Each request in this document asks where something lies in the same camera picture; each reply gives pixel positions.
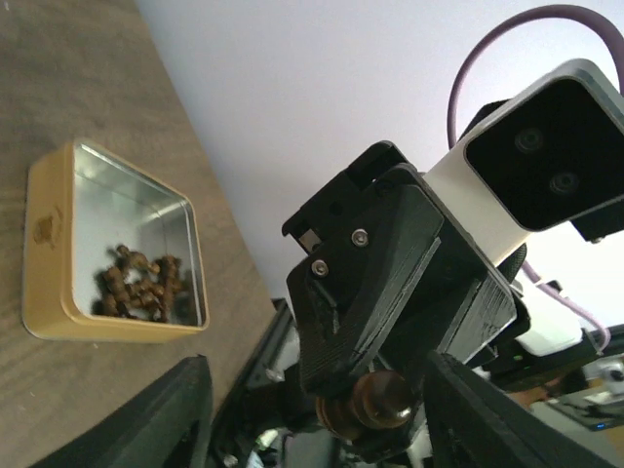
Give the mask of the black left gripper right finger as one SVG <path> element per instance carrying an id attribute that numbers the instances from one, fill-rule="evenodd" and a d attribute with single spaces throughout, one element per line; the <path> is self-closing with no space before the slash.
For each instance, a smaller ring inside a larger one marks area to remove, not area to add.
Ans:
<path id="1" fill-rule="evenodd" d="M 452 356 L 432 351 L 424 408 L 435 467 L 610 467 Z"/>

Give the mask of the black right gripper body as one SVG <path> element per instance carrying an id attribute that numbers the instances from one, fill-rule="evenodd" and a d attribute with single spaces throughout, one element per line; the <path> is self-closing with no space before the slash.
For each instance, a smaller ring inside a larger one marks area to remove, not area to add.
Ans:
<path id="1" fill-rule="evenodd" d="M 343 397 L 379 361 L 420 396 L 430 352 L 482 365 L 529 327 L 510 275 L 389 141 L 369 147 L 282 231 L 306 253 L 287 285 L 311 395 Z"/>

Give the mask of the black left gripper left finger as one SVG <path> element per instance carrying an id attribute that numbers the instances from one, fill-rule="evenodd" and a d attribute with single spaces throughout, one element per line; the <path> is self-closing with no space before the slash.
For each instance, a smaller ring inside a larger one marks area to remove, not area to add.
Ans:
<path id="1" fill-rule="evenodd" d="M 187 357 L 36 467 L 204 467 L 213 383 L 202 355 Z"/>

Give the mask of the dark brown chess piece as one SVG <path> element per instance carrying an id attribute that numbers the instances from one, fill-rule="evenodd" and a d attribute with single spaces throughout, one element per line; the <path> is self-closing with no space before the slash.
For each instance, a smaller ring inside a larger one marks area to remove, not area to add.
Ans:
<path id="1" fill-rule="evenodd" d="M 318 397 L 316 413 L 336 437 L 353 442 L 371 431 L 403 426 L 415 403 L 402 376 L 394 370 L 375 370 L 361 376 L 346 397 Z"/>

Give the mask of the gold tin box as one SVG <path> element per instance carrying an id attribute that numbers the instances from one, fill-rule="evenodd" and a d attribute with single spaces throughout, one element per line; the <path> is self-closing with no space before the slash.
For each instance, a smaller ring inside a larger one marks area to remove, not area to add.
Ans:
<path id="1" fill-rule="evenodd" d="M 162 343 L 209 324 L 188 198 L 76 139 L 28 171 L 22 321 L 52 340 Z"/>

